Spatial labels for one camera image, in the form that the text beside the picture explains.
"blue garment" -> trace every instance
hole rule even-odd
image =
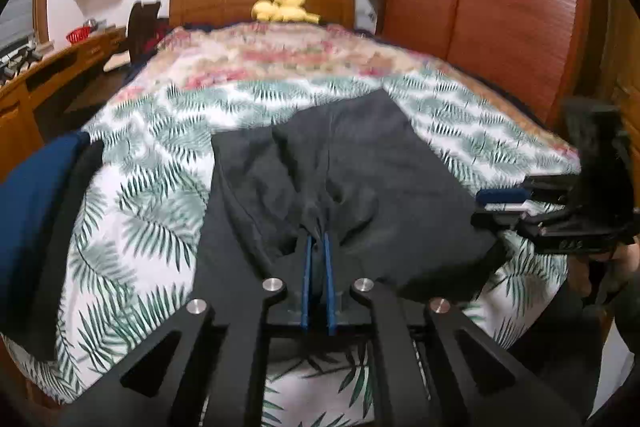
[[[68,174],[89,135],[56,138],[0,185],[0,331],[28,314]]]

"bed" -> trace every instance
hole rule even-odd
[[[354,0],[307,0],[323,26],[234,24],[247,20],[255,1],[170,0],[175,29],[84,126],[103,140],[104,166],[69,246],[56,360],[39,362],[5,338],[23,374],[60,403],[72,402],[186,302],[214,167],[211,133],[286,121],[302,108],[383,88],[471,193],[525,173],[578,169],[571,147],[486,85],[441,60],[354,33]],[[509,347],[564,282],[566,260],[534,256],[514,233],[503,240],[510,260],[462,308]],[[370,421],[366,361],[363,345],[272,362],[262,424]]]

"leaf-patterned bedsheet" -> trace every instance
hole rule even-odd
[[[214,167],[211,133],[286,121],[300,108],[382,87],[471,193],[527,173],[578,169],[570,150],[524,132],[441,68],[427,64],[381,78],[309,76],[196,89],[165,82],[141,96],[116,97],[85,126],[105,143],[104,166],[85,194],[69,249],[57,358],[37,362],[7,340],[21,370],[46,394],[71,402],[186,301]],[[533,255],[514,233],[504,240],[511,259],[464,311],[508,347],[553,298],[566,260]],[[271,364],[263,425],[371,419],[366,356],[355,346]]]

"bedsheet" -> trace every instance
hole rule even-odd
[[[76,220],[56,360],[37,362],[6,341],[18,367],[49,396],[73,401],[187,300],[214,167],[211,133],[286,121],[300,108],[382,87],[471,193],[529,173],[579,168],[563,142],[508,105],[498,109],[492,102],[501,104],[499,98],[490,102],[490,92],[439,60],[341,28],[288,27],[240,25],[212,35],[178,29],[84,126],[92,139],[104,141],[105,165]],[[255,55],[265,46],[274,55]],[[300,50],[324,61],[304,65]],[[245,80],[229,73],[235,60],[244,64]],[[372,61],[384,65],[376,69]],[[546,209],[524,206],[532,213]],[[503,240],[510,260],[462,307],[509,347],[555,295],[566,260],[533,255],[529,242],[514,233]],[[335,427],[371,419],[366,360],[361,345],[271,363],[263,425]]]

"wooden desk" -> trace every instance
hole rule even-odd
[[[81,73],[107,60],[124,39],[124,28],[91,36],[49,55],[0,87],[0,182],[43,146],[33,111]]]

